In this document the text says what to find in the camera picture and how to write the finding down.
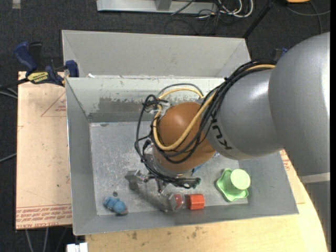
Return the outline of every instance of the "wire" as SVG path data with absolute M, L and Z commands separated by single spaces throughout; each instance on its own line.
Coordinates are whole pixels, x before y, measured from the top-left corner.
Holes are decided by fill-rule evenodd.
M 162 90 L 160 90 L 159 93 L 157 94 L 158 95 L 157 97 L 159 97 L 159 95 L 161 93 L 163 93 L 166 89 L 171 88 L 171 87 L 175 87 L 175 86 L 193 86 L 202 94 L 202 97 L 203 97 L 202 90 L 197 85 L 192 84 L 192 83 L 177 83 L 177 84 L 169 85 L 169 86 L 163 88 Z
M 243 8 L 242 0 L 238 0 L 238 1 L 239 1 L 239 9 L 235 9 L 235 10 L 229 11 L 224 6 L 224 4 L 222 3 L 222 1 L 218 0 L 218 2 L 221 4 L 220 8 L 224 9 L 224 11 L 220 10 L 220 12 L 223 13 L 223 14 L 232 15 L 232 16 L 237 17 L 237 18 L 246 18 L 246 17 L 250 16 L 252 14 L 252 12 L 253 12 L 253 9 L 254 9 L 253 0 L 248 0 L 249 3 L 250 3 L 250 9 L 249 9 L 248 13 L 245 13 L 243 15 L 239 14 L 242 11 L 242 8 Z
M 12 155 L 9 155 L 9 156 L 7 156 L 7 157 L 4 157 L 3 159 L 0 160 L 0 163 L 2 163 L 2 162 L 4 162 L 4 161 L 7 161 L 7 160 L 9 160 L 9 159 L 11 159 L 11 158 L 13 158 L 13 157 L 15 157 L 15 156 L 16 156 L 16 153 L 14 153 L 14 154 L 12 154 Z
M 43 252 L 46 252 L 47 241 L 48 241 L 49 228 L 46 229 L 46 236 L 44 237 Z
M 320 15 L 318 14 L 317 9 L 316 9 L 316 7 L 314 6 L 314 4 L 313 4 L 311 1 L 310 1 L 309 3 L 310 3 L 310 5 L 313 7 L 314 11 L 316 12 L 317 19 L 319 20 L 320 34 L 321 34 L 321 33 L 322 33 L 322 22 L 321 22 Z
M 188 159 L 193 154 L 193 152 L 196 150 L 197 146 L 199 145 L 201 133 L 203 132 L 203 130 L 204 130 L 206 124 L 208 123 L 209 119 L 211 117 L 216 116 L 216 114 L 219 110 L 219 107 L 221 106 L 222 101 L 224 100 L 224 95 L 229 90 L 229 88 L 236 81 L 238 81 L 240 78 L 244 77 L 245 75 L 250 74 L 250 73 L 252 73 L 256 70 L 273 68 L 275 64 L 276 63 L 272 60 L 254 60 L 254 61 L 251 61 L 247 64 L 244 64 L 244 65 L 240 66 L 229 78 L 226 78 L 225 82 L 223 82 L 221 85 L 219 85 L 218 87 L 213 89 L 211 92 L 209 92 L 207 94 L 207 96 L 205 96 L 205 98 L 203 99 L 203 102 L 202 102 L 201 105 L 203 105 L 206 102 L 206 100 L 213 95 L 214 92 L 216 93 L 215 96 L 214 96 L 213 102 L 208 106 L 208 108 L 206 109 L 205 113 L 202 116 L 201 124 L 199 126 L 199 131 L 193 137 L 193 139 L 190 140 L 189 144 L 187 144 L 180 151 L 177 151 L 173 154 L 167 154 L 167 153 L 165 153 L 164 150 L 161 150 L 160 147 L 156 144 L 155 138 L 152 138 L 152 141 L 155 144 L 158 152 L 160 154 L 162 154 L 165 157 L 165 159 L 168 160 L 171 163 L 182 163 L 186 159 Z M 188 151 L 188 154 L 184 158 L 180 159 L 179 161 L 174 161 L 174 160 L 170 159 L 171 157 L 183 154 L 192 145 L 194 145 L 193 148 L 190 151 Z
M 318 11 L 317 11 L 315 5 L 313 4 L 313 2 L 312 2 L 312 1 L 309 1 L 309 4 L 310 4 L 310 5 L 312 6 L 312 8 L 314 9 L 315 14 L 305 14 L 305 13 L 297 12 L 297 11 L 291 9 L 290 7 L 287 7 L 287 9 L 288 9 L 289 11 L 295 13 L 295 14 L 300 15 L 300 16 L 308 16 L 308 17 L 314 17 L 314 16 L 316 16 L 316 17 L 318 18 L 318 21 L 319 21 L 320 34 L 322 34 L 322 33 L 323 33 L 323 29 L 322 29 L 322 22 L 321 22 L 321 18 L 320 18 L 320 16 L 321 16 L 321 15 L 325 15 L 325 14 L 330 13 L 330 10 L 328 10 L 328 11 L 326 11 L 326 12 L 318 13 Z
M 64 231 L 63 231 L 63 233 L 62 233 L 62 235 L 61 235 L 61 237 L 60 237 L 60 239 L 59 239 L 59 241 L 58 241 L 58 244 L 57 244 L 57 246 L 56 246 L 56 249 L 55 249 L 55 252 L 58 252 L 58 250 L 59 250 L 59 247 L 60 247 L 60 245 L 61 245 L 61 243 L 62 243 L 62 240 L 63 240 L 63 238 L 64 238 L 64 236 L 65 236 L 65 233 L 67 232 L 67 227 L 64 229 Z
M 17 92 L 15 90 L 13 90 L 12 88 L 7 88 L 7 90 L 11 91 L 13 94 L 15 94 L 17 96 Z
M 180 12 L 182 12 L 183 10 L 185 10 L 187 7 L 189 7 L 195 0 L 191 0 L 190 2 L 188 2 L 186 5 L 184 5 L 182 8 L 180 8 L 179 10 L 175 11 L 174 13 L 172 13 L 171 15 L 176 15 Z
M 158 147 L 161 150 L 164 151 L 170 151 L 170 150 L 174 150 L 176 149 L 179 145 L 181 145 L 181 143 L 184 141 L 184 139 L 187 137 L 187 135 L 190 133 L 192 127 L 195 125 L 197 119 L 200 117 L 200 115 L 203 113 L 203 111 L 206 109 L 206 107 L 210 104 L 210 102 L 212 101 L 213 97 L 215 96 L 215 94 L 211 95 L 210 98 L 202 105 L 202 107 L 198 110 L 197 114 L 195 115 L 195 117 L 193 118 L 193 120 L 190 122 L 190 124 L 188 125 L 188 127 L 185 129 L 185 131 L 182 133 L 181 137 L 173 144 L 169 145 L 169 146 L 164 146 L 157 134 L 157 129 L 156 129 L 156 123 L 158 120 L 158 117 L 161 113 L 161 111 L 159 111 L 158 113 L 156 113 L 155 117 L 154 117 L 154 121 L 153 121 L 153 136 L 155 139 L 156 144 L 158 145 Z
M 7 92 L 3 92 L 3 91 L 0 91 L 0 95 L 4 95 L 4 96 L 8 96 L 8 97 L 12 97 L 14 99 L 17 99 L 17 96 L 9 94 Z
M 301 16 L 308 16 L 308 17 L 313 17 L 313 16 L 321 16 L 321 15 L 325 15 L 325 14 L 328 14 L 330 13 L 330 10 L 326 11 L 326 12 L 323 12 L 323 13 L 316 13 L 316 14 L 305 14 L 305 13 L 300 13 L 300 12 L 297 12 L 293 9 L 291 9 L 290 7 L 287 7 L 287 9 L 289 11 L 292 11 L 293 13 L 295 14 L 298 14 L 298 15 L 301 15 Z
M 200 98 L 203 97 L 203 94 L 202 94 L 201 92 L 199 92 L 198 90 L 191 89 L 191 88 L 178 88 L 178 89 L 174 89 L 174 90 L 166 91 L 164 94 L 160 95 L 158 98 L 159 98 L 159 99 L 162 99 L 162 98 L 166 97 L 167 95 L 169 95 L 169 94 L 171 94 L 171 93 L 173 93 L 173 92 L 183 91 L 183 90 L 192 91 L 192 92 L 198 94 L 198 96 L 199 96 Z
M 32 243 L 30 241 L 29 233 L 28 233 L 27 230 L 26 230 L 26 237 L 27 237 L 27 240 L 28 240 L 28 245 L 29 245 L 30 252 L 34 252 Z

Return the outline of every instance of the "orange object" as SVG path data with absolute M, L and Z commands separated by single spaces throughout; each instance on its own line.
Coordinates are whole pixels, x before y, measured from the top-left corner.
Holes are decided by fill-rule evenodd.
M 204 208 L 203 194 L 186 194 L 187 207 L 190 210 L 199 210 Z

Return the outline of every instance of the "white cable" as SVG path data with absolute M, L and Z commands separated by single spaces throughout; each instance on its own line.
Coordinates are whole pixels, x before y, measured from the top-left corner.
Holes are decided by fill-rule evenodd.
M 251 4 L 251 6 L 250 6 L 250 11 L 247 13 L 247 14 L 245 14 L 245 15 L 234 15 L 235 17 L 238 17 L 238 18 L 246 18 L 246 17 L 248 17 L 249 15 L 251 15 L 252 14 L 252 11 L 253 11 L 253 0 L 250 0 L 250 4 Z
M 248 16 L 250 16 L 253 12 L 253 8 L 254 8 L 254 4 L 253 4 L 253 0 L 249 0 L 249 3 L 250 3 L 250 10 L 248 13 L 244 14 L 244 15 L 240 15 L 239 13 L 242 11 L 241 9 L 243 8 L 243 3 L 242 3 L 242 0 L 239 0 L 239 3 L 240 3 L 240 8 L 236 11 L 229 11 L 227 10 L 227 8 L 223 5 L 223 8 L 225 9 L 225 11 L 221 11 L 221 13 L 223 14 L 227 14 L 227 15 L 233 15 L 237 18 L 246 18 Z
M 46 236 L 44 237 L 43 252 L 46 252 L 47 241 L 48 241 L 49 228 L 46 229 Z
M 9 155 L 9 156 L 7 156 L 7 157 L 4 157 L 3 159 L 0 160 L 0 162 L 7 161 L 7 160 L 9 160 L 9 159 L 11 159 L 11 158 L 13 158 L 13 157 L 15 157 L 15 156 L 16 156 L 16 153 L 14 153 L 14 154 L 12 154 L 12 155 Z
M 240 11 L 242 11 L 242 8 L 243 8 L 243 3 L 242 3 L 242 0 L 238 0 L 239 1 L 239 9 L 235 9 L 235 10 L 228 10 L 224 5 L 222 5 L 222 8 L 225 10 L 225 11 L 221 11 L 221 13 L 224 13 L 224 14 L 228 14 L 228 15 L 235 15 L 235 14 L 238 14 Z
M 7 88 L 7 90 L 11 91 L 12 93 L 14 93 L 15 95 L 17 95 L 17 92 L 11 88 Z
M 5 95 L 5 96 L 8 96 L 8 97 L 12 97 L 12 98 L 15 98 L 17 99 L 17 96 L 13 95 L 13 94 L 9 94 L 7 92 L 3 92 L 3 91 L 0 91 L 0 95 Z
M 32 243 L 31 243 L 30 238 L 29 238 L 29 233 L 28 233 L 27 230 L 26 230 L 26 237 L 27 237 L 27 240 L 28 240 L 28 245 L 29 245 L 30 252 L 34 252 Z

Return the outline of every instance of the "dark floor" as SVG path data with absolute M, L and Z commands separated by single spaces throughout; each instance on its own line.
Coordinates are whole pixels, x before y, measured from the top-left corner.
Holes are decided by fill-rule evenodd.
M 22 41 L 43 42 L 43 57 L 56 65 L 62 63 L 60 32 L 72 30 L 106 30 L 150 34 L 200 34 L 216 37 L 242 37 L 267 0 L 254 0 L 253 14 L 234 22 L 225 18 L 214 33 L 212 24 L 203 31 L 204 22 L 186 15 L 142 13 L 97 13 L 96 0 L 21 0 L 21 9 L 12 9 L 12 0 L 0 0 L 0 84 L 16 80 L 16 73 L 25 67 L 17 62 L 14 47 Z M 330 9 L 330 0 L 313 0 L 318 12 Z M 287 9 L 284 0 L 275 6 L 248 37 L 252 58 L 273 58 L 274 49 L 287 49 L 313 35 L 330 31 L 330 14 L 300 16 Z M 291 8 L 314 14 L 313 7 L 296 5 Z M 0 94 L 0 159 L 16 152 L 17 104 L 15 99 Z M 0 251 L 29 251 L 25 232 L 14 230 L 15 158 L 0 163 Z M 51 228 L 46 251 L 55 251 L 64 229 Z M 30 232 L 35 251 L 42 251 L 45 229 Z M 71 229 L 64 234 L 63 243 L 74 240 Z

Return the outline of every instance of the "green cup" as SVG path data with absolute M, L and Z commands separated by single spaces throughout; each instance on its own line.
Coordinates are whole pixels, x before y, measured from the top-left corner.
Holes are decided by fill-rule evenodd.
M 250 183 L 251 179 L 244 170 L 225 169 L 222 176 L 217 180 L 216 187 L 227 201 L 233 202 L 248 196 L 247 189 Z
M 235 169 L 224 177 L 225 191 L 229 194 L 239 194 L 250 187 L 251 179 L 244 170 Z

